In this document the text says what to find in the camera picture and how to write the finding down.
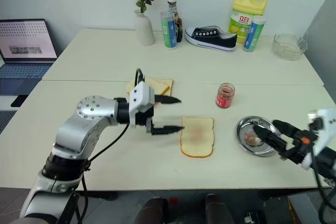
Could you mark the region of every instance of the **white shoe sole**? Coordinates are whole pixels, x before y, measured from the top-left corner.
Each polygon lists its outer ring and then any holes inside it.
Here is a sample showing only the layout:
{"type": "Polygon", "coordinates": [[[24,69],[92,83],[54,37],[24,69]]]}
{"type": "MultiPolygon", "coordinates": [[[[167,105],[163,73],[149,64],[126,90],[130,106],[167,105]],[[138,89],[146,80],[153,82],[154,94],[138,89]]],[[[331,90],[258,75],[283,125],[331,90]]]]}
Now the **white shoe sole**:
{"type": "Polygon", "coordinates": [[[220,51],[225,51],[225,52],[231,52],[234,51],[236,49],[236,47],[221,47],[218,45],[214,45],[214,44],[210,44],[210,43],[205,43],[205,42],[201,42],[198,41],[196,39],[193,39],[192,37],[190,37],[186,32],[184,32],[184,37],[185,39],[190,43],[193,44],[195,46],[199,46],[199,47],[204,47],[204,48],[210,48],[210,49],[218,49],[220,51]]]}

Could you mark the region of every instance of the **detergent bottle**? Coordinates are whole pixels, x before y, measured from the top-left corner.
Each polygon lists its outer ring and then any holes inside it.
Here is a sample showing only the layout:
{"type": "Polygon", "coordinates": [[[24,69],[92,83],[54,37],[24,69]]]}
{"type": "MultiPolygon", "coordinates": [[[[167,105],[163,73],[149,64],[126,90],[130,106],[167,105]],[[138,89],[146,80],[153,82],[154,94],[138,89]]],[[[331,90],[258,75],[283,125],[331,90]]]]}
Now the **detergent bottle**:
{"type": "Polygon", "coordinates": [[[237,33],[238,43],[244,43],[254,15],[264,14],[268,0],[234,0],[229,32],[237,33]]]}

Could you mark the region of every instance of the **jar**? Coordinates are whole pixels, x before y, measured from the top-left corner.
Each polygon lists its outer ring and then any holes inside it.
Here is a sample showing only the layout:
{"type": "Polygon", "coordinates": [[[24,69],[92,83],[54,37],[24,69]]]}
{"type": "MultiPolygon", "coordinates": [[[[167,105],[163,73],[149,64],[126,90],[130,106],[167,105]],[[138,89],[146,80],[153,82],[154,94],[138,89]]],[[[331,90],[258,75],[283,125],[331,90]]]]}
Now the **jar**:
{"type": "Polygon", "coordinates": [[[216,104],[221,108],[228,108],[231,105],[234,95],[235,86],[231,83],[222,83],[217,92],[216,104]]]}

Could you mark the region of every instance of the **black sneaker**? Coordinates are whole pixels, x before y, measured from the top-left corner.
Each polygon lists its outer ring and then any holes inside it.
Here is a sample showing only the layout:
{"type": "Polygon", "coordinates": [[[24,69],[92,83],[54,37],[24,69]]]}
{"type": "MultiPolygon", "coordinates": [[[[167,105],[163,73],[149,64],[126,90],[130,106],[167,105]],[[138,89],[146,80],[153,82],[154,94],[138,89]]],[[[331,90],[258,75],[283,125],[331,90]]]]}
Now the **black sneaker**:
{"type": "Polygon", "coordinates": [[[223,32],[218,26],[187,27],[185,39],[193,45],[205,48],[233,51],[236,48],[237,34],[223,32]]]}

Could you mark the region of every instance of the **metal plate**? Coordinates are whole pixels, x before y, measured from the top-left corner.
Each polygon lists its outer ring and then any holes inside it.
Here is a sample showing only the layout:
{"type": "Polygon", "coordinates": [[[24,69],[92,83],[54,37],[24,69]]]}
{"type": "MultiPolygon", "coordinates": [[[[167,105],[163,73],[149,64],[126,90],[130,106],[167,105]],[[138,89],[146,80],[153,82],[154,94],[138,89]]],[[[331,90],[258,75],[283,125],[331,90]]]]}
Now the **metal plate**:
{"type": "Polygon", "coordinates": [[[268,157],[274,155],[277,151],[268,144],[262,142],[253,130],[254,125],[266,128],[278,136],[281,133],[273,126],[271,122],[259,116],[247,116],[241,119],[236,127],[236,136],[239,145],[248,153],[259,157],[268,157]]]}

